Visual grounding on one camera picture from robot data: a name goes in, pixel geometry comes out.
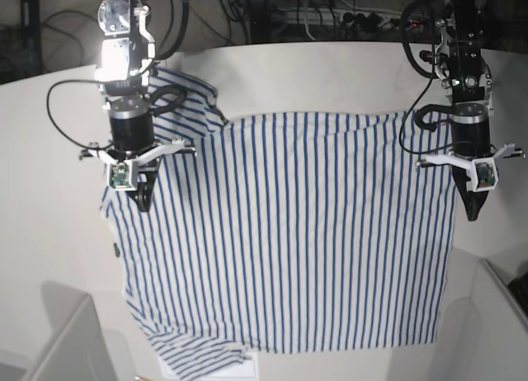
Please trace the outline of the white partition panel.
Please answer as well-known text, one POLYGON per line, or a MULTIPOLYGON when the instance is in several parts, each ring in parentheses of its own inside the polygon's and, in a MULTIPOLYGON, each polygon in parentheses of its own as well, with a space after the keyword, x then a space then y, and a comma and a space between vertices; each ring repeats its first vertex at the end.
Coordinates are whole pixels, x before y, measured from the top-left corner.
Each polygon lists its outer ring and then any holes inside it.
POLYGON ((117 380, 95 304, 80 294, 36 358, 25 365, 1 354, 2 380, 117 380))
POLYGON ((527 379, 527 316, 489 261, 476 266, 470 295, 447 307, 430 379, 527 379))

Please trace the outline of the white partition panel right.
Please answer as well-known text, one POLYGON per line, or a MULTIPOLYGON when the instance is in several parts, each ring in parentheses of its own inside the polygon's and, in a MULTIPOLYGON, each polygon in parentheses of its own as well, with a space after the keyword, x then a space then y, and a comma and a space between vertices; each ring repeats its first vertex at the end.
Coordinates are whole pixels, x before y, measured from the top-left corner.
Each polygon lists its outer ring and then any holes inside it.
POLYGON ((447 307, 430 379, 527 379, 527 316, 489 261, 476 266, 470 295, 447 307))

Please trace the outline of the white partition panel left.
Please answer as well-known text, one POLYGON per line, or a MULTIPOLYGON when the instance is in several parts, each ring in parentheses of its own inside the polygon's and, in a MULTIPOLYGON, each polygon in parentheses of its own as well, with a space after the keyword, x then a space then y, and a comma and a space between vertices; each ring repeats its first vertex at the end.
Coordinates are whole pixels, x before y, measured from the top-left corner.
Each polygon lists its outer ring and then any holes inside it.
POLYGON ((36 358, 25 365, 1 354, 2 380, 117 380, 95 304, 80 294, 36 358))

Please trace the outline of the blue white striped T-shirt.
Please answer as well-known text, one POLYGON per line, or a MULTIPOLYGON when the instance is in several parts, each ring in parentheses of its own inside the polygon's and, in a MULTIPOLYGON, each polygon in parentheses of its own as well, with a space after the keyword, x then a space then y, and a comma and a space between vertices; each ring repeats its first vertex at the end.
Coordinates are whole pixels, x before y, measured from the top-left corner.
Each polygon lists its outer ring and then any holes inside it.
POLYGON ((180 380, 274 354, 431 344, 455 218, 448 167, 414 149, 450 143, 399 112, 277 112, 227 123, 216 90, 162 70, 184 104, 155 137, 192 155, 162 160, 147 212, 106 190, 106 218, 133 319, 180 380))

